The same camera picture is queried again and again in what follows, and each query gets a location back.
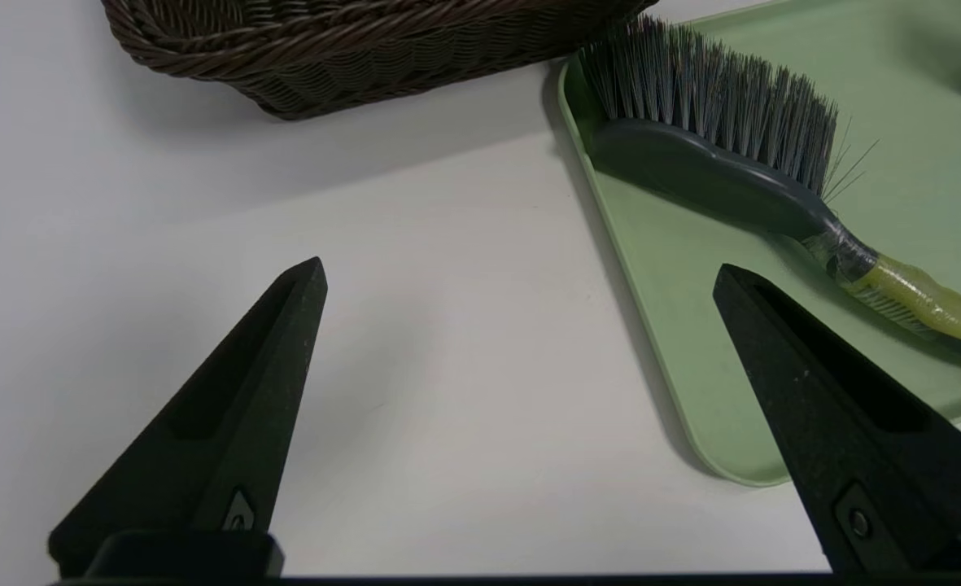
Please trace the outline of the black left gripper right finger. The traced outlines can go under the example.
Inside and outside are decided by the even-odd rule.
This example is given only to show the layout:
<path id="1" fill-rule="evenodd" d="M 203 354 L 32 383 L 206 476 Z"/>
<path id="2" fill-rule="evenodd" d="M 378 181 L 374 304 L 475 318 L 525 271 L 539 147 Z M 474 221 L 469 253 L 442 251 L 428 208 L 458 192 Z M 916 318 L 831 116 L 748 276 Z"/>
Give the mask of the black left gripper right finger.
<path id="1" fill-rule="evenodd" d="M 961 575 L 961 431 L 755 272 L 712 296 L 831 570 Z"/>

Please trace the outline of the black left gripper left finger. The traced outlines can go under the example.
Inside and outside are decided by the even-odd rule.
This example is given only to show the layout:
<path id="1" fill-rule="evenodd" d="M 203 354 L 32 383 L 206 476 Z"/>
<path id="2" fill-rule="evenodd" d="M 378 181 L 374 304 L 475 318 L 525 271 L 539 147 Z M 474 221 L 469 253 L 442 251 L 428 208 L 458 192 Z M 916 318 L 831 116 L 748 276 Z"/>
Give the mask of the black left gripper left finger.
<path id="1" fill-rule="evenodd" d="M 269 534 L 327 296 L 282 272 L 49 534 L 61 575 L 279 575 Z"/>

